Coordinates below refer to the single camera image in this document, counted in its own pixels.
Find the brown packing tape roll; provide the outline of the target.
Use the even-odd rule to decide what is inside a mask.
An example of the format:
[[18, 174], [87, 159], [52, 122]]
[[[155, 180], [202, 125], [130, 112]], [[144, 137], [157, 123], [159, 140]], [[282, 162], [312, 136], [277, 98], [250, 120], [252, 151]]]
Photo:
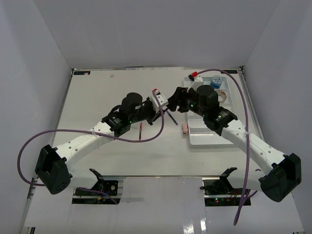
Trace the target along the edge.
[[216, 90], [218, 94], [218, 101], [224, 103], [227, 100], [227, 94], [222, 90]]

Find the blue tape roll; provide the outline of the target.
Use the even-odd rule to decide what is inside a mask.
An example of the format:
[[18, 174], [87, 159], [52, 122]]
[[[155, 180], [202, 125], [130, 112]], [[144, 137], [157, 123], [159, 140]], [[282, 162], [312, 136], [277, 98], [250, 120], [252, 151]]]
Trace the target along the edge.
[[214, 88], [214, 89], [219, 89], [220, 86], [223, 83], [223, 77], [221, 76], [213, 76], [210, 82], [210, 85]]

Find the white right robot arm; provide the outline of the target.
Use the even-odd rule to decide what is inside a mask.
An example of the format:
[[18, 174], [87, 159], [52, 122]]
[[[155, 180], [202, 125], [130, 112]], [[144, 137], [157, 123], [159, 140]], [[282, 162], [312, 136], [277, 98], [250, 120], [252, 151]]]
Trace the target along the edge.
[[254, 134], [230, 110], [220, 106], [217, 92], [210, 85], [197, 89], [178, 87], [168, 99], [168, 109], [191, 111], [203, 118], [204, 124], [230, 141], [250, 158], [265, 174], [259, 179], [261, 191], [272, 201], [280, 202], [301, 183], [301, 159], [274, 149]]

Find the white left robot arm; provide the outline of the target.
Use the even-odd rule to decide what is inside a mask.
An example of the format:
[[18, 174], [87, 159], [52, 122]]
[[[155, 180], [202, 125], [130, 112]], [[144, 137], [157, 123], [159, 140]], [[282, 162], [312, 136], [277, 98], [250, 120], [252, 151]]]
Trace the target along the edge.
[[146, 100], [138, 93], [128, 93], [122, 103], [91, 130], [55, 148], [43, 147], [35, 173], [53, 195], [67, 187], [82, 187], [91, 194], [99, 194], [104, 182], [101, 174], [94, 169], [80, 171], [74, 165], [103, 144], [128, 132], [133, 123], [145, 120], [152, 124], [158, 117], [163, 117], [162, 109], [167, 104], [167, 98], [158, 90], [153, 90]]

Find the purple pen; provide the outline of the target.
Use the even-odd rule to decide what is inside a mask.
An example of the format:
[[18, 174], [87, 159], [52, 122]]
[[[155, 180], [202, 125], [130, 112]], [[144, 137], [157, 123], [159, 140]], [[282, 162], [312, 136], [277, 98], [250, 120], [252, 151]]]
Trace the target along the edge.
[[171, 115], [171, 113], [168, 110], [166, 110], [166, 114], [170, 117], [170, 119], [173, 121], [175, 125], [178, 125], [178, 122], [175, 120], [175, 118]]

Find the red pen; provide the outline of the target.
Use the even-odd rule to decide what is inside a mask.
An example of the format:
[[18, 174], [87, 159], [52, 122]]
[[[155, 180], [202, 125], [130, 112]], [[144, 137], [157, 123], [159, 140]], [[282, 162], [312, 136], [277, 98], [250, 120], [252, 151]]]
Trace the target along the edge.
[[142, 122], [140, 123], [139, 126], [139, 140], [141, 141], [141, 137], [142, 137]]

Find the pink white eraser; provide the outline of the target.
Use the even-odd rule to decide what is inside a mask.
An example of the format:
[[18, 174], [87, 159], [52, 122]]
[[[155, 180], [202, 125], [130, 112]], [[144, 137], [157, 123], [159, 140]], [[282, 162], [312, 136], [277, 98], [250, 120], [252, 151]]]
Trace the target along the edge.
[[188, 124], [187, 123], [182, 124], [182, 134], [185, 136], [188, 134]]

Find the right black table label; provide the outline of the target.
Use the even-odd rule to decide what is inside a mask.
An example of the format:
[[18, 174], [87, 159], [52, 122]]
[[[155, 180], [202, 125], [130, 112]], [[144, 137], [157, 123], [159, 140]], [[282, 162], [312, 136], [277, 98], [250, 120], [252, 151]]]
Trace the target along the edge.
[[229, 73], [229, 74], [237, 74], [237, 70], [225, 70], [225, 72]]

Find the black table label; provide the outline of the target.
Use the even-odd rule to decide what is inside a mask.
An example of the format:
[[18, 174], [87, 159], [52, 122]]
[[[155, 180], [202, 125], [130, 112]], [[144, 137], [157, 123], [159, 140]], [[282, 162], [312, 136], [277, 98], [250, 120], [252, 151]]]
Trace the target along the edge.
[[229, 74], [237, 74], [237, 70], [225, 70], [225, 72], [229, 73]]
[[85, 76], [90, 75], [90, 71], [74, 71], [74, 76]]

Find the left black table label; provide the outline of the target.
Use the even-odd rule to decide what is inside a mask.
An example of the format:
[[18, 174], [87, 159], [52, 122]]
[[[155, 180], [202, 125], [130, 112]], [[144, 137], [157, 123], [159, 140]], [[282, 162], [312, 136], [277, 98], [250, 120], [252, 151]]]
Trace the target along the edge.
[[85, 76], [90, 75], [90, 71], [74, 71], [74, 76]]

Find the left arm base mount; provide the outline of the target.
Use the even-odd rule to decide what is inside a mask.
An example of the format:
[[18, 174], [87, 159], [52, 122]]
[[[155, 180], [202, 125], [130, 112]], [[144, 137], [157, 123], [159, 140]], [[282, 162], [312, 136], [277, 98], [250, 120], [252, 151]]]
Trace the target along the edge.
[[90, 171], [97, 178], [96, 184], [91, 189], [75, 189], [72, 204], [118, 205], [121, 200], [121, 193], [118, 192], [119, 181], [104, 179], [94, 169]]

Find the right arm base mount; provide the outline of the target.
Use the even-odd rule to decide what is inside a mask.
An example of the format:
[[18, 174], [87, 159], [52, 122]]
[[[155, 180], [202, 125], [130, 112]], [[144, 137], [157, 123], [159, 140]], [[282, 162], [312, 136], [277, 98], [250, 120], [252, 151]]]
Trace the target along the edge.
[[242, 186], [234, 186], [229, 177], [236, 172], [236, 167], [226, 169], [216, 177], [203, 177], [200, 190], [204, 193], [206, 207], [238, 206], [242, 195]]

